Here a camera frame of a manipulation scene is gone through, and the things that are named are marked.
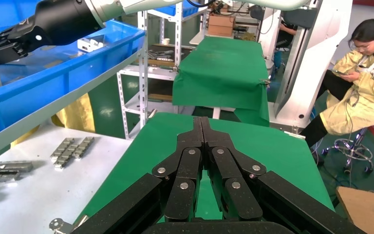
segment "cardboard box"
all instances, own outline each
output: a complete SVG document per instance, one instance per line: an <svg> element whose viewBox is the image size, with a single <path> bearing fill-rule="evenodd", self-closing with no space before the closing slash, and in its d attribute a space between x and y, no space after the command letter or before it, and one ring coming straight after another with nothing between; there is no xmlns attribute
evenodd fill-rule
<svg viewBox="0 0 374 234"><path fill-rule="evenodd" d="M223 8L220 10L220 12L224 12L224 13L227 13L228 11L228 5L227 4L224 4Z"/></svg>
<svg viewBox="0 0 374 234"><path fill-rule="evenodd" d="M208 20L208 34L230 37L236 18L232 16L210 16Z"/></svg>

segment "yellow cloth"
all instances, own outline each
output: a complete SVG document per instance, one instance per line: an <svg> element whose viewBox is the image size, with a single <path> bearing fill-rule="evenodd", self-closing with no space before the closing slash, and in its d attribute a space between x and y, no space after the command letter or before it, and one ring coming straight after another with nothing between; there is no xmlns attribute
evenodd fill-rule
<svg viewBox="0 0 374 234"><path fill-rule="evenodd" d="M94 133L94 116L89 95L85 94L62 109L56 116L52 117L52 122L57 126ZM30 135L36 132L38 128L39 126L35 127L12 142L11 147L26 140Z"/></svg>
<svg viewBox="0 0 374 234"><path fill-rule="evenodd" d="M362 58L358 51L351 51L336 63L334 69L344 73L354 71ZM373 63L374 55L363 65L369 67ZM374 125L374 78L370 73L361 72L353 83L342 101L332 105L335 97L329 95L328 109L320 113L326 130L332 135L349 134Z"/></svg>

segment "black pants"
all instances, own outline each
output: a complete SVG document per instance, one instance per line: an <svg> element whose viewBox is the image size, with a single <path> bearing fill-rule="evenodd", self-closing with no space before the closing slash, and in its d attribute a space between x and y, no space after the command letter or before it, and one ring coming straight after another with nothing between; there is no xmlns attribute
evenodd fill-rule
<svg viewBox="0 0 374 234"><path fill-rule="evenodd" d="M329 92L337 99L342 100L352 85L353 83L345 81L328 70L326 71L316 100L327 90L329 90ZM312 147L314 144L320 141L320 139L325 137L328 132L323 125L322 119L318 115L300 134L306 137L307 145Z"/></svg>

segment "smartphone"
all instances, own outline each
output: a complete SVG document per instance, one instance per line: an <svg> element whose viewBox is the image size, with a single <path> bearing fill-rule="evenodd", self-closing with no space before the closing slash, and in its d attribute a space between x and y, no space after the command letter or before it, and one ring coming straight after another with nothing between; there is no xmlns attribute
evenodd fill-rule
<svg viewBox="0 0 374 234"><path fill-rule="evenodd" d="M347 75L348 75L348 74L346 74L346 73L340 72L340 71L335 70L335 69L332 69L331 71L334 72L334 73L338 73L339 75L344 75L344 76L347 76Z"/></svg>

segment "wall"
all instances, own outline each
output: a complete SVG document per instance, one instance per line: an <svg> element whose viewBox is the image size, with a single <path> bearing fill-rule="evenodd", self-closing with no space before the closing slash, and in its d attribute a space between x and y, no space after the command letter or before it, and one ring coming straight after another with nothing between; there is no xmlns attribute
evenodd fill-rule
<svg viewBox="0 0 374 234"><path fill-rule="evenodd" d="M353 5L348 36L340 42L339 47L336 49L335 55L332 58L332 63L335 63L336 60L342 58L346 53L350 51L348 40L350 39L354 29L362 21L372 18L374 18L374 7Z"/></svg>

